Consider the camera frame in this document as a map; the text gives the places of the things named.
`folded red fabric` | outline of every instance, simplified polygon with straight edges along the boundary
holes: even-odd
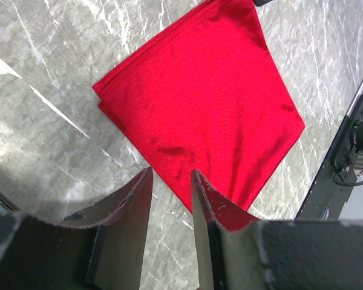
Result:
[[[93,86],[191,211],[191,170],[247,210],[304,123],[252,0],[207,0]]]

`black cable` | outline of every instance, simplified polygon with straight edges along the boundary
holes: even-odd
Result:
[[[333,176],[333,182],[340,186],[346,186],[346,187],[354,187],[354,186],[360,186],[363,185],[363,181],[354,182],[354,183],[347,183],[344,182],[342,177],[340,176],[340,173],[337,173]]]

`gray marble surface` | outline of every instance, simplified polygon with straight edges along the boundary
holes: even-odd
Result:
[[[0,191],[59,219],[147,166],[97,108],[91,85],[196,5],[0,0]],[[362,79],[363,12],[359,1],[276,0],[258,14],[306,129],[249,211],[288,219]],[[142,289],[197,286],[192,216],[156,176]]]

